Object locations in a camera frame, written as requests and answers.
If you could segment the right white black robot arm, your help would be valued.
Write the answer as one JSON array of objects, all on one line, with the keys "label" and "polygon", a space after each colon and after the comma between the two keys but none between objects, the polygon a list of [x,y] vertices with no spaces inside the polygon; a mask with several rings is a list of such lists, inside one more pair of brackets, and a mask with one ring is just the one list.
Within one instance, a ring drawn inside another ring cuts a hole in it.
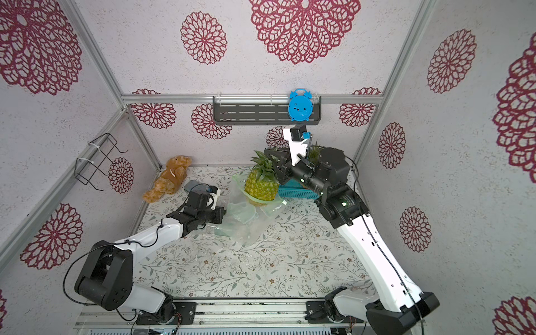
[{"label": "right white black robot arm", "polygon": [[318,194],[315,203],[326,221],[350,244],[376,289],[374,294],[340,287],[325,296],[324,305],[307,320],[367,322],[376,334],[405,334],[439,307],[435,294],[410,279],[383,241],[369,208],[348,185],[350,165],[335,148],[320,151],[316,163],[305,154],[293,162],[287,149],[265,149],[277,180],[299,182]]}]

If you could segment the clear zip-top bag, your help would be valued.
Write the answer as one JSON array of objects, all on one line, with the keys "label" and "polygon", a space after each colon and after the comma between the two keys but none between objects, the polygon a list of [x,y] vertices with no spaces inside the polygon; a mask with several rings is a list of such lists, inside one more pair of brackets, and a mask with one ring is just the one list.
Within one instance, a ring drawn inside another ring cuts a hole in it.
[{"label": "clear zip-top bag", "polygon": [[222,224],[213,227],[214,234],[246,245],[252,239],[252,227],[257,219],[256,207],[249,202],[229,203]]},{"label": "clear zip-top bag", "polygon": [[253,236],[251,241],[244,245],[248,246],[256,242],[270,224],[272,224],[279,214],[287,207],[288,202],[279,195],[273,201],[262,201],[250,196],[245,190],[244,185],[247,180],[247,173],[238,173],[233,175],[229,187],[226,207],[229,203],[249,202],[256,207],[258,219],[253,224]]}]

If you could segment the brownish pineapple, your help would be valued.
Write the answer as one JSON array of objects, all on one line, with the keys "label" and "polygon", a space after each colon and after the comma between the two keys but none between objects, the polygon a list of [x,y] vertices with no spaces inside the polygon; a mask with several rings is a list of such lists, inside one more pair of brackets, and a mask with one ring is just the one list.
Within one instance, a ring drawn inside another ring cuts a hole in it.
[{"label": "brownish pineapple", "polygon": [[252,158],[255,163],[244,185],[244,190],[252,197],[262,201],[273,201],[279,192],[279,182],[272,161],[260,151]]}]

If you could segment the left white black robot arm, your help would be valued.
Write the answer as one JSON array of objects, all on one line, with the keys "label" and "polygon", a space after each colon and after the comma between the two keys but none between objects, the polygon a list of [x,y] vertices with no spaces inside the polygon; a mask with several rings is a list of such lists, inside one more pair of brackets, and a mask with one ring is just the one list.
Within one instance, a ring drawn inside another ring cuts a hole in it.
[{"label": "left white black robot arm", "polygon": [[115,242],[99,241],[82,255],[85,263],[74,285],[85,306],[106,311],[131,308],[156,323],[177,317],[173,297],[159,289],[135,283],[134,267],[148,255],[183,239],[209,223],[220,224],[226,214],[217,204],[220,188],[198,184],[181,206],[152,226]]}]

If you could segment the yellow pineapple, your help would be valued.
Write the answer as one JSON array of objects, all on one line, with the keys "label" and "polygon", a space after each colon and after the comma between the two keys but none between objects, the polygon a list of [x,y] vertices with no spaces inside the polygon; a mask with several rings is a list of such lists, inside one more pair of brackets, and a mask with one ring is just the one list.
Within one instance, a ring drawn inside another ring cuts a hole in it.
[{"label": "yellow pineapple", "polygon": [[314,145],[310,145],[308,147],[307,159],[314,166],[316,166],[318,164],[319,159],[320,159],[320,154],[321,154],[323,149],[324,149],[324,147],[318,145],[317,143],[315,143]]}]

